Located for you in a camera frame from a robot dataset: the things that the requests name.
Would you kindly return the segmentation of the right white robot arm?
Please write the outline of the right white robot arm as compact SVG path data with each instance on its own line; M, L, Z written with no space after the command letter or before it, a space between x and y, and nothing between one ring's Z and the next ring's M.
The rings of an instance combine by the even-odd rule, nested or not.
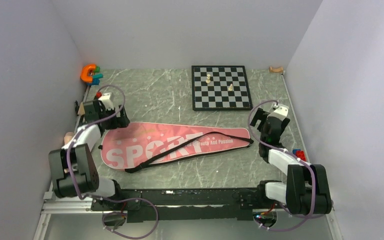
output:
M263 180L257 186L256 203L267 208L273 202L286 205L293 215L326 215L332 210L327 172L321 164L310 164L288 151L280 138L289 124L289 109L280 106L272 112L258 108L250 121L257 127L258 153L263 160L286 175L286 182Z

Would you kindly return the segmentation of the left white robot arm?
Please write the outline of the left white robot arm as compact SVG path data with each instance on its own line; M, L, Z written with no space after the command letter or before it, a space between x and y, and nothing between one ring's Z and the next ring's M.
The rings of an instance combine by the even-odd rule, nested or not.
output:
M102 197L111 210L124 203L115 180L99 177L92 149L106 130L126 128L130 124L123 105L91 100L83 104L84 114L73 138L62 148L48 154L52 191L58 198Z

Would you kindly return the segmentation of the pink racket bag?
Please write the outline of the pink racket bag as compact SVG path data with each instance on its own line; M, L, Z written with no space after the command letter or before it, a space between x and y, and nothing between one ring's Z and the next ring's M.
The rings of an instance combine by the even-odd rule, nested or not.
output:
M106 166L136 173L192 157L248 148L253 142L243 127L131 122L126 128L109 130L98 148Z

